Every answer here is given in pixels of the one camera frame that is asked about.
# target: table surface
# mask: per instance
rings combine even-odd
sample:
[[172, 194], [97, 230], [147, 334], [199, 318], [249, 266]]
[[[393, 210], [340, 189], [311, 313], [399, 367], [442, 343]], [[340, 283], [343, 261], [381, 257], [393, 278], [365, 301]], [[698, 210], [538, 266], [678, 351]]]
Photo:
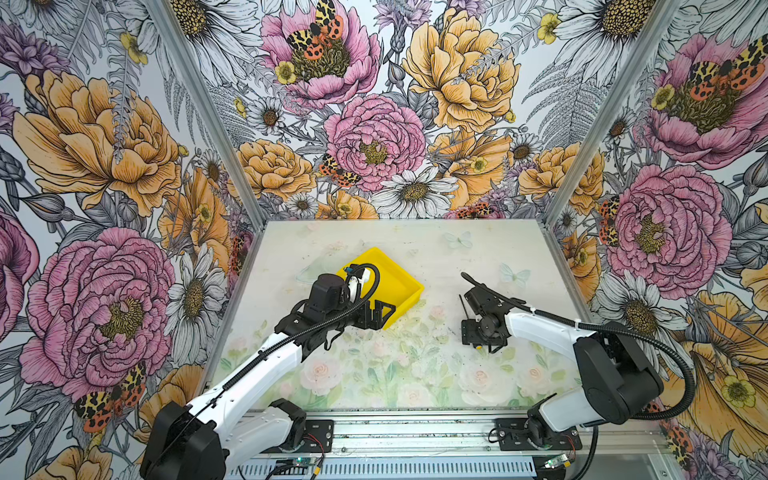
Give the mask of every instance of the table surface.
[[283, 221], [267, 225], [214, 385], [261, 345], [321, 273], [378, 247], [425, 287], [395, 324], [349, 328], [259, 401], [287, 398], [310, 411], [526, 407], [580, 384], [576, 365], [525, 339], [489, 355], [462, 345], [459, 273], [566, 317], [577, 310], [535, 220]]

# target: green leaf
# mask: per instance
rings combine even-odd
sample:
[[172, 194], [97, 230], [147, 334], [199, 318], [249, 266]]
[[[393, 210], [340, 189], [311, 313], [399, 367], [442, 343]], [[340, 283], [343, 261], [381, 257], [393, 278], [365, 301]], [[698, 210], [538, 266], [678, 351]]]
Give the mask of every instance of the green leaf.
[[502, 353], [502, 359], [503, 360], [512, 360], [514, 359], [516, 354], [516, 350], [514, 346], [508, 346], [504, 349], [504, 352]]
[[341, 385], [337, 385], [333, 387], [330, 391], [330, 393], [327, 396], [327, 405], [333, 406], [334, 403], [338, 402], [341, 398], [341, 394], [343, 392], [343, 388]]
[[440, 389], [437, 393], [437, 404], [441, 407], [448, 406], [448, 389]]
[[396, 374], [397, 374], [397, 362], [392, 362], [386, 368], [386, 381], [387, 382], [393, 381], [395, 379]]
[[376, 371], [372, 368], [368, 368], [368, 379], [374, 384], [379, 383], [379, 376], [376, 375]]

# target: metal bracket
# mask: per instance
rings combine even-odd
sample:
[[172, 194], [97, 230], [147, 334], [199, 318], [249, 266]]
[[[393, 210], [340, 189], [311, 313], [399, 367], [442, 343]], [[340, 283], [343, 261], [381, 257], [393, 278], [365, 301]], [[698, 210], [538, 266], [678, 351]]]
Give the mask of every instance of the metal bracket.
[[323, 443], [323, 447], [317, 443], [304, 439], [296, 450], [286, 452], [278, 447], [264, 450], [262, 453], [330, 453], [333, 448], [333, 420], [307, 420], [304, 425], [304, 435], [310, 434]]
[[[519, 433], [526, 430], [526, 418], [516, 419], [496, 419], [496, 435], [498, 436], [498, 447], [503, 452], [541, 450], [537, 449], [528, 441], [526, 434]], [[549, 440], [553, 450], [581, 450], [581, 440], [576, 429], [566, 430], [558, 433], [557, 436]]]

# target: floral wallpaper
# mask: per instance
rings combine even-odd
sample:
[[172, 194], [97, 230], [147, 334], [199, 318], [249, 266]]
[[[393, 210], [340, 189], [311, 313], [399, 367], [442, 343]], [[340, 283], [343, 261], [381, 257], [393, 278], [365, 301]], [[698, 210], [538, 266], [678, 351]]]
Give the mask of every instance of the floral wallpaper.
[[[656, 337], [694, 370], [693, 405], [662, 422], [688, 478], [768, 478], [766, 14], [682, 4], [605, 132], [600, 171], [581, 179], [597, 179], [595, 203], [577, 190], [554, 219], [594, 319]], [[665, 382], [650, 407], [675, 404], [680, 370], [645, 352]]]
[[0, 2], [7, 478], [138, 478], [157, 412], [195, 395], [253, 241], [158, 42], [135, 2]]

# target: yellow plastic bin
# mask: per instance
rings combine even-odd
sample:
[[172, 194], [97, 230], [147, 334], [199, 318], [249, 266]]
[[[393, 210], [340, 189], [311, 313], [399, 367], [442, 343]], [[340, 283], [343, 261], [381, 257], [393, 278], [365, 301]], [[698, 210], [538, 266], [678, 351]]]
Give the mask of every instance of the yellow plastic bin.
[[[357, 265], [371, 263], [379, 269], [381, 279], [379, 280], [379, 287], [371, 297], [371, 304], [375, 300], [381, 300], [395, 306], [395, 312], [387, 319], [384, 329], [388, 329], [398, 318], [412, 306], [416, 305], [422, 296], [424, 286], [378, 248], [373, 247], [363, 255], [355, 258], [336, 272], [336, 275], [346, 278], [344, 269], [353, 263]], [[368, 293], [371, 285], [373, 285], [373, 281], [369, 281], [363, 286], [363, 295]]]

